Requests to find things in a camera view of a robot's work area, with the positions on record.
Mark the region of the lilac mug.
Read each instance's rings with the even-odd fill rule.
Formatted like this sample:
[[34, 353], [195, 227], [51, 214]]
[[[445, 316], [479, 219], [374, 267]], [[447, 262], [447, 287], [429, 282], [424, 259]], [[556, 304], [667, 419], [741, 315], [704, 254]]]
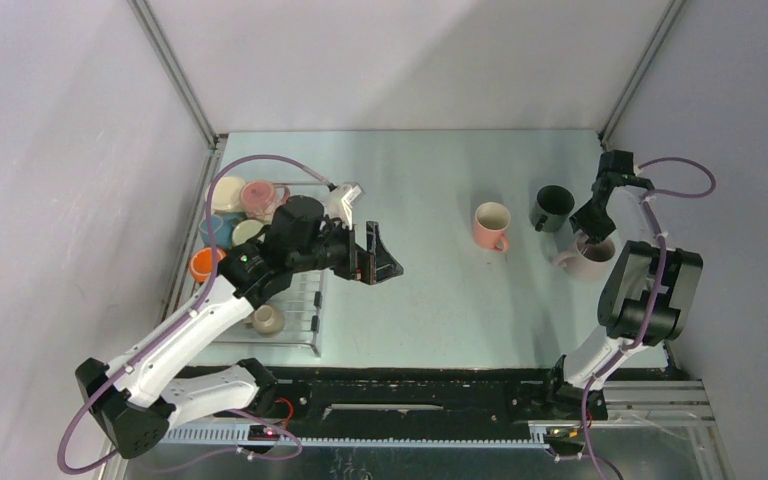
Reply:
[[551, 264], [584, 282], [603, 279], [617, 254], [616, 244], [610, 238], [598, 243], [589, 243], [589, 240], [583, 232], [577, 233], [573, 243], [559, 252]]

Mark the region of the dark grey mug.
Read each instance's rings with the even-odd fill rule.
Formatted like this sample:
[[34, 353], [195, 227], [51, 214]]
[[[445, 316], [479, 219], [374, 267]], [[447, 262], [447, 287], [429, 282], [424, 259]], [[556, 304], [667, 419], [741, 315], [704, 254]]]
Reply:
[[574, 206], [574, 197], [566, 188], [559, 185], [542, 187], [537, 192], [530, 214], [534, 230], [542, 233], [558, 232]]

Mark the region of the pink mug white inside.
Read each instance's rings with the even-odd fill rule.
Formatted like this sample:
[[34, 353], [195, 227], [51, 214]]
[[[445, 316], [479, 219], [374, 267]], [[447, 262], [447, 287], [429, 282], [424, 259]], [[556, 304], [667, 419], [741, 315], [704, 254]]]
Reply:
[[479, 205], [473, 215], [472, 235], [481, 248], [505, 253], [509, 249], [507, 230], [510, 226], [510, 211], [497, 202]]

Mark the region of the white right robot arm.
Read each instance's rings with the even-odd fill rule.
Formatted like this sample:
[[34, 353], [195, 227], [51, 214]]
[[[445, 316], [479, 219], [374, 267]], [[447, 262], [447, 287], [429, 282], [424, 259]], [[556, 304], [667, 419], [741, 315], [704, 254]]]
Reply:
[[[596, 279], [605, 263], [614, 263], [597, 303], [597, 327], [562, 355], [544, 380], [541, 402], [553, 417], [593, 405], [608, 377], [632, 355], [675, 340], [684, 330], [704, 261], [698, 253], [669, 247], [652, 203], [670, 192], [641, 173], [631, 152], [603, 153], [590, 200], [570, 218], [574, 241], [553, 260], [581, 279]], [[621, 248], [611, 241], [616, 224], [608, 204], [620, 187], [641, 190], [639, 205], [652, 241], [629, 240]]]

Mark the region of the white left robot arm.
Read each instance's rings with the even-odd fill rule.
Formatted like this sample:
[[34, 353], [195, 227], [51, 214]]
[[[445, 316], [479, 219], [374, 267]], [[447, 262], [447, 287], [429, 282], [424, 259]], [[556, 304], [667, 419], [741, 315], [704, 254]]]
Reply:
[[360, 246], [353, 225], [329, 216], [320, 201], [295, 195], [277, 209], [264, 238], [229, 250], [213, 280], [128, 353], [110, 362], [85, 360], [76, 379], [116, 452], [137, 458], [169, 430], [215, 413], [271, 412], [277, 381], [254, 358], [199, 377], [178, 374], [220, 334], [287, 290], [294, 275], [325, 270], [367, 285], [404, 272], [376, 222], [367, 222]]

